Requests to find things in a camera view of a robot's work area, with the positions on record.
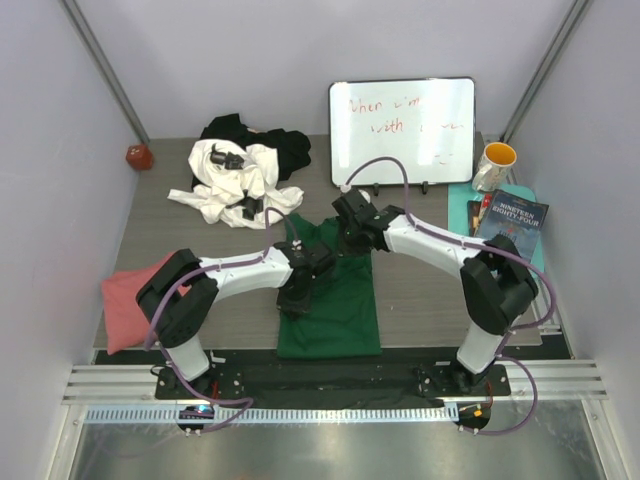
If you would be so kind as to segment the white mug orange inside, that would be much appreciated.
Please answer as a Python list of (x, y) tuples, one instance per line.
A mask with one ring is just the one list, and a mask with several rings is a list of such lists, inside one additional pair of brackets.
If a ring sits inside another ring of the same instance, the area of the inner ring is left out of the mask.
[(485, 146), (472, 180), (472, 188), (481, 192), (492, 192), (506, 180), (517, 162), (513, 147), (503, 142), (492, 142)]

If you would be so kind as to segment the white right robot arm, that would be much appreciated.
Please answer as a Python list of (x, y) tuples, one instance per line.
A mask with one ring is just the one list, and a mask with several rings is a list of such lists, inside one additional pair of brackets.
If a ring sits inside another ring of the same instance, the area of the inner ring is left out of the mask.
[(461, 282), (470, 327), (452, 361), (451, 380), (460, 393), (477, 393), (486, 385), (488, 369), (512, 325), (538, 295), (513, 242), (497, 235), (476, 243), (471, 237), (422, 222), (400, 207), (379, 210), (357, 189), (341, 194), (332, 206), (344, 254), (373, 250), (401, 254)]

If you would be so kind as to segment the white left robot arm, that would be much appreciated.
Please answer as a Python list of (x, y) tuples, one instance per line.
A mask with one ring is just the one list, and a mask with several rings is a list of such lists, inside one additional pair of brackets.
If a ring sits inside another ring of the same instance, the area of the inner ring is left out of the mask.
[(273, 288), (278, 291), (277, 308), (301, 316), (311, 309), (314, 284), (335, 264), (335, 254), (322, 242), (312, 247), (278, 242), (263, 252), (221, 259), (179, 250), (136, 295), (149, 322), (145, 344), (157, 340), (180, 373), (179, 388), (190, 398), (203, 398), (212, 389), (213, 375), (198, 333), (214, 303)]

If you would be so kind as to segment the white t-shirt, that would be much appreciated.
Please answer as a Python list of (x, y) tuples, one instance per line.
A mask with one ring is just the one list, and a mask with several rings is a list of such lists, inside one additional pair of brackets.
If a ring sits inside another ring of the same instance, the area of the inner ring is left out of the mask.
[(189, 191), (170, 190), (167, 199), (199, 211), (208, 224), (263, 230), (303, 202), (302, 189), (278, 186), (280, 169), (274, 148), (199, 140), (187, 163), (196, 184)]

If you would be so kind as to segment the green t-shirt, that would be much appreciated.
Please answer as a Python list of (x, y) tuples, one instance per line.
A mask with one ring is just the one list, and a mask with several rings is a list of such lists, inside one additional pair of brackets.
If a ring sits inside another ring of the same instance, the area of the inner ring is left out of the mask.
[(336, 259), (314, 283), (310, 311), (280, 315), (277, 355), (282, 359), (325, 360), (376, 356), (382, 352), (372, 259)]

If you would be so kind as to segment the white dry-erase board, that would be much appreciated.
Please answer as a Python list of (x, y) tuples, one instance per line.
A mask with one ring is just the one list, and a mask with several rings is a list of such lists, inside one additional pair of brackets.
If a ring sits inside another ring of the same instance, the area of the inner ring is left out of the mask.
[(471, 180), (476, 89), (470, 77), (335, 82), (329, 88), (332, 183), (389, 156), (408, 183)]

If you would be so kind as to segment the Nineteen Eighty-Four book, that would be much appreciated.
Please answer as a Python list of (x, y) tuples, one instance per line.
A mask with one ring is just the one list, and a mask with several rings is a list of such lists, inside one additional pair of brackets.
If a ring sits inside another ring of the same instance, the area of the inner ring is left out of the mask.
[(508, 237), (523, 258), (532, 259), (549, 206), (496, 190), (481, 216), (475, 237)]

